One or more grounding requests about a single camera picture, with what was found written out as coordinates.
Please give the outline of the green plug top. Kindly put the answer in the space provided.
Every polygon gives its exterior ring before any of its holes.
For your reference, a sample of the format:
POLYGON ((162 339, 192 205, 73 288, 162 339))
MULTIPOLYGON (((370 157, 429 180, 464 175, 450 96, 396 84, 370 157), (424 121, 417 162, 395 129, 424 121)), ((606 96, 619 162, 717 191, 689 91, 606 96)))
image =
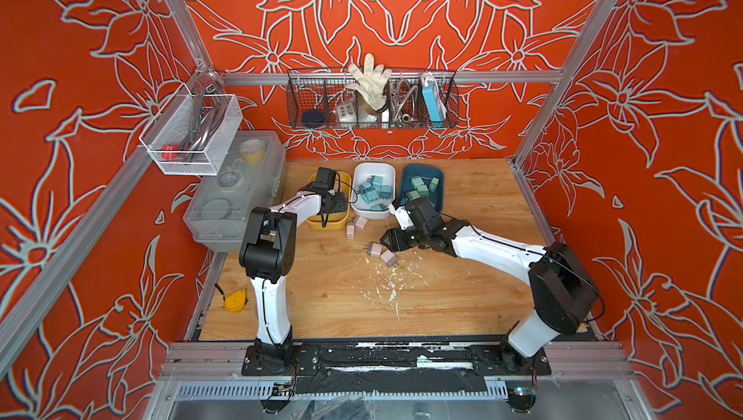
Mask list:
POLYGON ((421 194, 422 198, 427 198, 430 195, 429 187, 426 184, 416 188, 416 190, 421 194))

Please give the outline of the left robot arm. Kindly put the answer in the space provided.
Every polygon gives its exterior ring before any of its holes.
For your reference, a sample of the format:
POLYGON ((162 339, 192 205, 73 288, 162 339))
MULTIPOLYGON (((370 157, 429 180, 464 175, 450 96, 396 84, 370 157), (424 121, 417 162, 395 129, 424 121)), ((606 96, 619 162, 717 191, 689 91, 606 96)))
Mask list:
POLYGON ((239 263, 250 278, 257 304, 255 353, 286 366, 292 360, 286 276, 295 259, 297 229, 312 217, 326 220, 348 210, 339 174, 319 168, 315 179, 274 207, 256 207, 248 216, 239 263))

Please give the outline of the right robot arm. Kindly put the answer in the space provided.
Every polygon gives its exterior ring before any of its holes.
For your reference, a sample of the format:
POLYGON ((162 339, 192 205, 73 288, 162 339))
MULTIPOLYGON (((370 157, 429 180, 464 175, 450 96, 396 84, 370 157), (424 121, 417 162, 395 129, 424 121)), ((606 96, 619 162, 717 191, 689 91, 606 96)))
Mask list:
POLYGON ((380 239, 388 250, 429 249, 477 261, 530 287, 532 311, 498 344, 498 360, 508 373, 532 364, 556 337, 576 334, 593 307, 603 301, 580 260, 562 242, 539 246, 487 234, 466 220, 438 212, 424 198, 397 199, 388 211, 398 222, 380 239))

